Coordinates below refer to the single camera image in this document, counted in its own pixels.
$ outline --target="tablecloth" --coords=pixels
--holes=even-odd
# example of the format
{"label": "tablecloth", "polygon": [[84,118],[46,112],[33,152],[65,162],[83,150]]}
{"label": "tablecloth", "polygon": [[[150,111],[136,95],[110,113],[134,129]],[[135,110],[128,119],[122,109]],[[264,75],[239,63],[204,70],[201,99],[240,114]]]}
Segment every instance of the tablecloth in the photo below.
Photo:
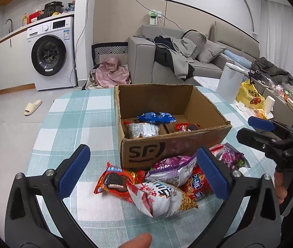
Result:
{"label": "tablecloth", "polygon": [[[210,89],[198,89],[231,121],[233,128],[224,143],[229,142],[245,154],[251,168],[242,168],[241,172],[245,176],[257,178],[264,173],[273,176],[275,163],[272,160],[236,140],[237,131],[249,127],[245,119]],[[198,209],[167,219],[157,219],[147,217],[133,204],[111,195],[93,194],[96,182],[105,170],[106,162],[120,166],[113,89],[74,91],[54,101],[36,139],[27,176],[41,175],[49,168],[55,169],[63,159],[70,157],[81,143],[90,147],[91,159],[71,196],[64,199],[64,203],[98,247],[117,248],[123,242],[144,232],[153,236],[151,247],[188,247],[222,204],[222,200],[211,195],[198,202]],[[60,235],[42,197],[38,196],[38,202],[50,230]],[[244,198],[227,234],[237,229],[247,202],[248,198]]]}

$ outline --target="soap bottle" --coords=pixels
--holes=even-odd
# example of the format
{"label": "soap bottle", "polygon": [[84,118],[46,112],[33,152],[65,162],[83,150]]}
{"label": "soap bottle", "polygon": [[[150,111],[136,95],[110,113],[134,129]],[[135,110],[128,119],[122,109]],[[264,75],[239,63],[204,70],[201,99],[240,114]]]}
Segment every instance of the soap bottle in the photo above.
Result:
{"label": "soap bottle", "polygon": [[28,24],[28,17],[27,13],[25,13],[25,16],[22,19],[22,26],[26,26]]}

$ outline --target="curtain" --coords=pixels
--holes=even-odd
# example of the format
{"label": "curtain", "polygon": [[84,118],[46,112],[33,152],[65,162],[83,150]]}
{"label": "curtain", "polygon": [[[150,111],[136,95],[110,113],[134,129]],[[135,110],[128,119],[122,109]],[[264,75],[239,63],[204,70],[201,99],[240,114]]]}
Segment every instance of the curtain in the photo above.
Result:
{"label": "curtain", "polygon": [[260,57],[293,76],[293,8],[262,0],[258,39]]}

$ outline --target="screw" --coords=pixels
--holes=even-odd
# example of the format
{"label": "screw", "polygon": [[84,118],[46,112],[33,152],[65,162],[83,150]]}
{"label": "screw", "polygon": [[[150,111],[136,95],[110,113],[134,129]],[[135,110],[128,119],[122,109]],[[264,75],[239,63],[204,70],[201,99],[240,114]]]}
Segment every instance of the screw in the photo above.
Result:
{"label": "screw", "polygon": [[269,174],[264,174],[264,178],[266,179],[266,180],[270,180],[270,179],[272,179],[272,177],[269,175]]}
{"label": "screw", "polygon": [[45,172],[46,176],[52,176],[54,174],[54,170],[53,169],[49,169]]}
{"label": "screw", "polygon": [[232,175],[234,177],[240,177],[242,175],[242,173],[239,170],[233,170]]}
{"label": "screw", "polygon": [[23,177],[23,173],[17,173],[16,175],[15,175],[15,178],[16,179],[21,179]]}

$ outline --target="brown cardboard box on floor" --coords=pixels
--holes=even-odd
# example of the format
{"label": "brown cardboard box on floor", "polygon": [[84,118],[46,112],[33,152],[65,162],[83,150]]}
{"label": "brown cardboard box on floor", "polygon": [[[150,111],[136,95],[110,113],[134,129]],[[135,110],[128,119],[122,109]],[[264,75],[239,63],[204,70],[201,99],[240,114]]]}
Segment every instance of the brown cardboard box on floor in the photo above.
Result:
{"label": "brown cardboard box on floor", "polygon": [[[192,85],[137,84],[114,87],[114,111],[121,167],[148,170],[164,158],[193,155],[197,149],[221,143],[230,122]],[[198,131],[175,132],[175,124],[161,125],[159,136],[129,139],[123,121],[138,122],[146,112],[172,114],[178,123],[199,124]]]}

